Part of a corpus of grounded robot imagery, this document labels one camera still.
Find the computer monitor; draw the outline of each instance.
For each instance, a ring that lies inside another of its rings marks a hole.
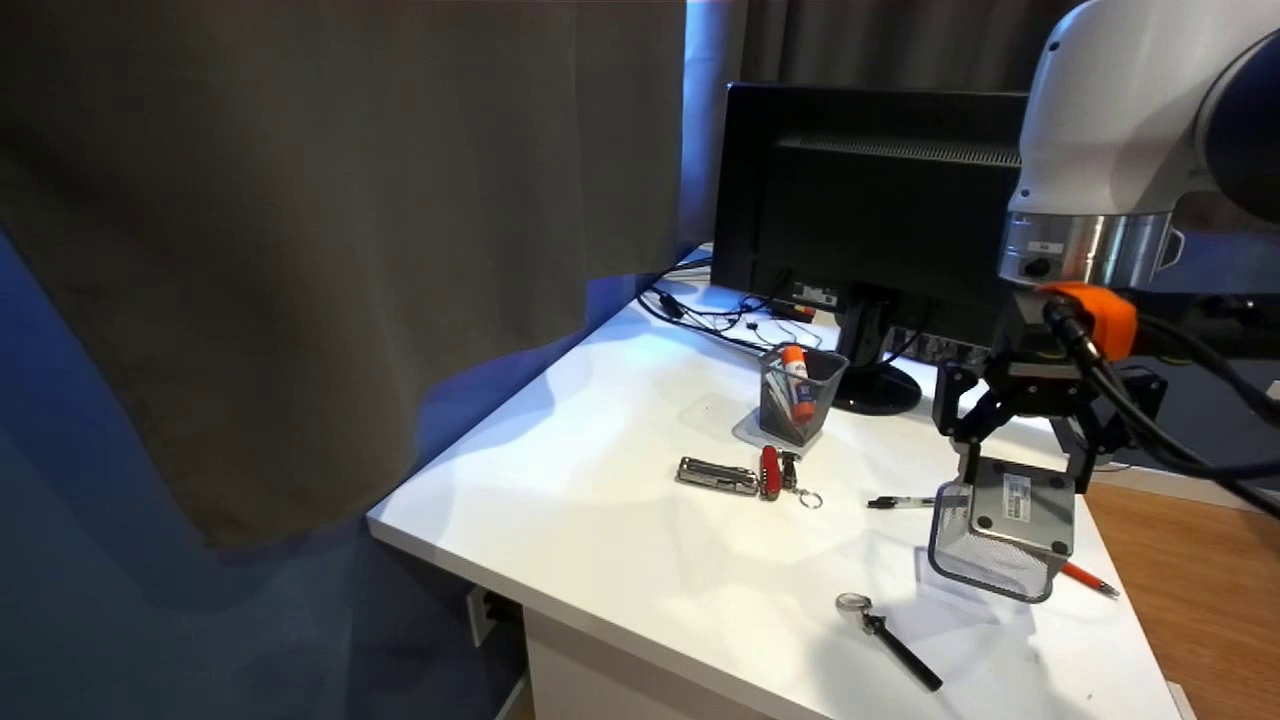
[[[990,345],[1020,118],[1020,91],[734,85],[714,285],[833,307],[852,359],[835,405],[911,409],[886,330]]]

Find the gray curtain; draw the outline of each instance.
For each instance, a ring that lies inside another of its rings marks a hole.
[[[192,522],[279,539],[669,261],[682,40],[678,0],[14,0],[0,222]]]
[[[687,0],[682,230],[714,237],[729,81],[1020,91],[1076,0]]]

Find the wall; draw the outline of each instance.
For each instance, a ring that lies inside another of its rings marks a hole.
[[[562,346],[475,368],[424,409],[424,457]],[[466,585],[354,514],[212,554],[130,416],[0,237],[0,714],[492,714],[521,672],[471,650]]]

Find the desk leg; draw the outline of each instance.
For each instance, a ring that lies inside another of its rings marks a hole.
[[[759,711],[524,606],[535,720],[752,720]]]

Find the desk surface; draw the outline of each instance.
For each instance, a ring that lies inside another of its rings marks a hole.
[[[956,471],[930,409],[833,412],[801,462],[819,513],[678,482],[678,457],[757,462],[734,435],[757,393],[752,355],[624,307],[372,509],[372,536],[770,714],[1177,714],[1124,595],[950,585],[919,559],[930,513],[864,509]],[[993,446],[1052,457],[1038,427]],[[1115,578],[1089,503],[1076,559]],[[867,593],[946,690],[840,615],[840,593]]]

